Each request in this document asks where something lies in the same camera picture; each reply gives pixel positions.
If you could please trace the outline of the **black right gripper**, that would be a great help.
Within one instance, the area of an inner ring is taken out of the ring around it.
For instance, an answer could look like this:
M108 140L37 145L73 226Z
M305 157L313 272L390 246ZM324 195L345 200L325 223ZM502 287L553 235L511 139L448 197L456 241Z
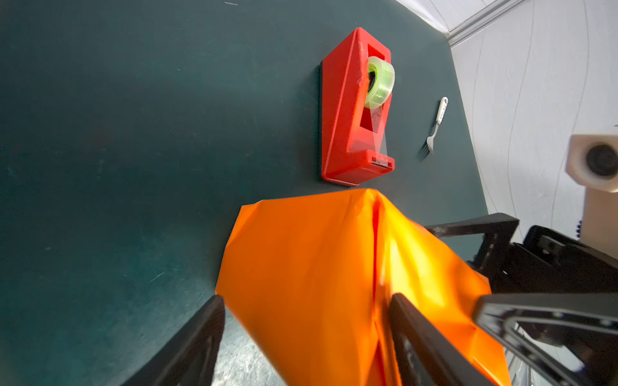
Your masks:
M492 280L473 313L483 331L550 384L616 385L616 258L541 226L510 244L519 223L498 212L426 230L483 236L471 263Z

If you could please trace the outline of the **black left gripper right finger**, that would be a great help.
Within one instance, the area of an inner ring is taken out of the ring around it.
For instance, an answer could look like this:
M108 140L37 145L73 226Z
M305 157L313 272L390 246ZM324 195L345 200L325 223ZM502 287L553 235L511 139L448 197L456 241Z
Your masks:
M401 293L390 301L389 325L402 384L492 384Z

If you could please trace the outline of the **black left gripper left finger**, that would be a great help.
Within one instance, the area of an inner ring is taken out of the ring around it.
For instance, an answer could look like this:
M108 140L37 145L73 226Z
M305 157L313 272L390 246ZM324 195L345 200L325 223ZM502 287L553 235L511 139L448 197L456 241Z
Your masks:
M214 295L125 385L210 385L225 330L225 302Z

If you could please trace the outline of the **orange wrapping paper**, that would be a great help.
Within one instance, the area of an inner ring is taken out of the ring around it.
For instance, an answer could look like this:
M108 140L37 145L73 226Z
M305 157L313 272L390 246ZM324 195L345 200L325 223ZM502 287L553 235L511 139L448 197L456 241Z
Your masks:
M473 323L487 278L379 191L242 207L216 292L289 385L400 384L398 293L484 377L510 383L502 345Z

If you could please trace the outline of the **red tape dispenser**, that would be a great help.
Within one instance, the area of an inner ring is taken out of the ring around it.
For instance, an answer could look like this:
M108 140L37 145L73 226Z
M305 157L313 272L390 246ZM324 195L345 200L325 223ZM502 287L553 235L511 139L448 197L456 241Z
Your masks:
M365 108L370 56L391 63L389 48L358 27L321 63L321 175L331 183L356 187L395 169L386 150L392 94Z

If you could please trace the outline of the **green tape roll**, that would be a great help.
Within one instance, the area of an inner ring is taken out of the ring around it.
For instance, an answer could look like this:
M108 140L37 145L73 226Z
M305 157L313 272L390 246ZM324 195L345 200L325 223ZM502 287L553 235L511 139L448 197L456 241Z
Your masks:
M370 56L368 64L370 84L365 98L365 108L377 109L390 98L395 84L395 71L391 63Z

